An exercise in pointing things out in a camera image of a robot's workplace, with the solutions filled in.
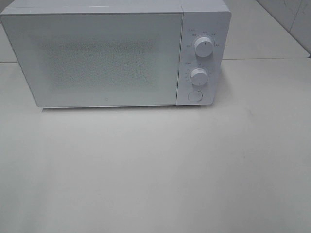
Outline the round door release button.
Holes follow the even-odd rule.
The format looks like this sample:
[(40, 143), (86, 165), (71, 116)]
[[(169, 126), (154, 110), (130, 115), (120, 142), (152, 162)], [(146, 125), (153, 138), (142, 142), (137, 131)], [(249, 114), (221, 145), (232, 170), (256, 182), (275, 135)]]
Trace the round door release button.
[(203, 98), (203, 94), (200, 91), (192, 91), (188, 94), (188, 100), (190, 102), (199, 103)]

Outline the white timer knob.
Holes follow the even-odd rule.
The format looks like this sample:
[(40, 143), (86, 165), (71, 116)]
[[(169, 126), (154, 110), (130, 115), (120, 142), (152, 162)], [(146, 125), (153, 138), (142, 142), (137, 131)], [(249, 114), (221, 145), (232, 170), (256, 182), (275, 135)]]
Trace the white timer knob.
[(190, 80), (194, 86), (202, 86), (208, 82), (209, 73), (203, 68), (196, 68), (190, 73)]

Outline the white microwave door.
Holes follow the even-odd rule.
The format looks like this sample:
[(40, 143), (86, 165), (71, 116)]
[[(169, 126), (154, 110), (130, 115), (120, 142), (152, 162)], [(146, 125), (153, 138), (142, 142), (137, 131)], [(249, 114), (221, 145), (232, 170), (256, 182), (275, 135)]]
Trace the white microwave door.
[(1, 21), (39, 107), (176, 103), (181, 13)]

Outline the white upper power knob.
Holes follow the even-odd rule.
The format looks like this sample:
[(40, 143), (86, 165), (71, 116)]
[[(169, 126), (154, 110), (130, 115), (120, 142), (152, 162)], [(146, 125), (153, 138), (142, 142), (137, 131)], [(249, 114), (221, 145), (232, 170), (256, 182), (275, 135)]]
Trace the white upper power knob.
[(208, 35), (198, 37), (194, 42), (195, 54), (201, 58), (210, 56), (214, 51), (214, 44), (214, 40)]

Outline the white microwave oven body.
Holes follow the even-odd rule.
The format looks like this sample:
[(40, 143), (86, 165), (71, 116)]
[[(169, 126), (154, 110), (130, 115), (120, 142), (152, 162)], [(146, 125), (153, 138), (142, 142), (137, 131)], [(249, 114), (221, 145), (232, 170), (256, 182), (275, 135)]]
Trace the white microwave oven body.
[[(231, 12), (221, 0), (15, 0), (1, 12), (0, 18), (10, 15), (177, 13), (182, 14), (182, 26), (174, 105), (211, 105), (231, 20)], [(210, 36), (215, 43), (213, 53), (205, 58), (198, 57), (194, 50), (195, 40), (203, 35)], [(196, 68), (203, 68), (209, 73), (205, 85), (194, 86), (191, 83), (190, 73)], [(199, 103), (188, 100), (188, 94), (192, 91), (202, 92), (203, 98)]]

